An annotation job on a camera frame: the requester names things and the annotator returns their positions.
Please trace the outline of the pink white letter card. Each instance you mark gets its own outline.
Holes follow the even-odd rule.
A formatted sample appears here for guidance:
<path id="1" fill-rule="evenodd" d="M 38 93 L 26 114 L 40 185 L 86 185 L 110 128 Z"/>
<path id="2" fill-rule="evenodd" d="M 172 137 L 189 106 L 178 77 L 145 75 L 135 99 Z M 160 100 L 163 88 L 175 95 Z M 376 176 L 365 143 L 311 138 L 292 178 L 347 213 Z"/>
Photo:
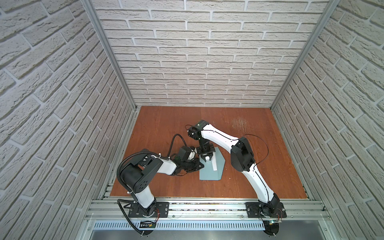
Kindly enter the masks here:
<path id="1" fill-rule="evenodd" d="M 216 153 L 215 152 L 213 152 L 213 155 L 211 157 L 211 162 L 212 162 L 213 171 L 217 171 L 218 167 L 217 167 L 217 160 L 216 160 Z"/>

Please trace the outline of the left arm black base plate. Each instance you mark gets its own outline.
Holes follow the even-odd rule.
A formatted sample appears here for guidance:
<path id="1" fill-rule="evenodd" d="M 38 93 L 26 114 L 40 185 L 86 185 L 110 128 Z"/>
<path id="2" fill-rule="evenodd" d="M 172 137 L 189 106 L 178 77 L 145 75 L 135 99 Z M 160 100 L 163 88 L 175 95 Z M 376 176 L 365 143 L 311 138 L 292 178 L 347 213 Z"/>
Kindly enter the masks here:
<path id="1" fill-rule="evenodd" d="M 153 202 L 148 208 L 144 208 L 139 203 L 133 203 L 130 207 L 128 216 L 130 218 L 167 218 L 169 214 L 169 202 Z"/>

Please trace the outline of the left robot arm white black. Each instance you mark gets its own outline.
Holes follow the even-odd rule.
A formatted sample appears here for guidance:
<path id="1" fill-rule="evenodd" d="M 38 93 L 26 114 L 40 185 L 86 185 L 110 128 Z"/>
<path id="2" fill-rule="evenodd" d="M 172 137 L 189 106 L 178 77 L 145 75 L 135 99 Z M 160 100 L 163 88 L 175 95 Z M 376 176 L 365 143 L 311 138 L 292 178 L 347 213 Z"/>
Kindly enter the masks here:
<path id="1" fill-rule="evenodd" d="M 156 174 L 181 176 L 181 172 L 198 172 L 205 166 L 197 156 L 196 148 L 182 146 L 177 154 L 163 156 L 147 149 L 124 159 L 117 169 L 117 180 L 130 194 L 144 217 L 156 212 L 156 198 L 149 184 Z"/>

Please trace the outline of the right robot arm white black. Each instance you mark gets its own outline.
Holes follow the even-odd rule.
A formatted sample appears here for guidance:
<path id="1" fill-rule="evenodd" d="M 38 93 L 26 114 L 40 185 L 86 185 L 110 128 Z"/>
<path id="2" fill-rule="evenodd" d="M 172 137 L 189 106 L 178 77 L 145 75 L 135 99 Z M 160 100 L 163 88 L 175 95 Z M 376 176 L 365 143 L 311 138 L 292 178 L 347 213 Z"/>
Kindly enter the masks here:
<path id="1" fill-rule="evenodd" d="M 279 219 L 287 216 L 278 195 L 262 177 L 252 147 L 246 137 L 230 136 L 204 120 L 190 126 L 188 136 L 199 142 L 197 154 L 204 161 L 216 159 L 213 144 L 217 144 L 230 153 L 232 167 L 246 177 L 257 194 L 256 207 L 259 209 L 260 216 Z"/>

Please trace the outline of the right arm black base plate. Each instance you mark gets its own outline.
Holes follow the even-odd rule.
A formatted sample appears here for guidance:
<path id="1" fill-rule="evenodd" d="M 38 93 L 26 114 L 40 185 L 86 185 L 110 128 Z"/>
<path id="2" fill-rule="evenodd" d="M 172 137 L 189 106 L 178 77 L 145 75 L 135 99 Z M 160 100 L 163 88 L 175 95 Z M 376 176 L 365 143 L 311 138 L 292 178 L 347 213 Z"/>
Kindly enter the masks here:
<path id="1" fill-rule="evenodd" d="M 262 202 L 247 202 L 246 210 L 248 218 L 286 218 L 287 213 L 283 203 L 264 204 Z"/>

